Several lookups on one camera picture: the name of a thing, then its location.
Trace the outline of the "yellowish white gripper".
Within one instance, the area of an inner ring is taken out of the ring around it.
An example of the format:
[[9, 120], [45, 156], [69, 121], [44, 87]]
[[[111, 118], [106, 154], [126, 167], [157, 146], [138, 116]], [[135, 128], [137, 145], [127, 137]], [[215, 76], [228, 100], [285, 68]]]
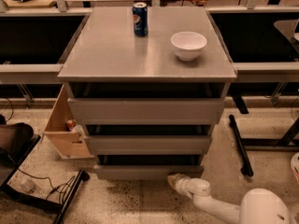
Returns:
[[167, 177], [168, 184], [176, 191], [180, 190], [181, 183], [187, 179], [189, 179], [189, 177], [183, 174], [172, 174]]

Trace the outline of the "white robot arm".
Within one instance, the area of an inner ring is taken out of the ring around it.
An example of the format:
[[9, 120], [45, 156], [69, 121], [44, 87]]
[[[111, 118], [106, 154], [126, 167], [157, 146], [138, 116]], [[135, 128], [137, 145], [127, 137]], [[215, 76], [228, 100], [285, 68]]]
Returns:
[[251, 189], [236, 205], [214, 199], [205, 179], [173, 174], [167, 181], [178, 194], [191, 199], [196, 208], [227, 224], [298, 224], [288, 206], [268, 189]]

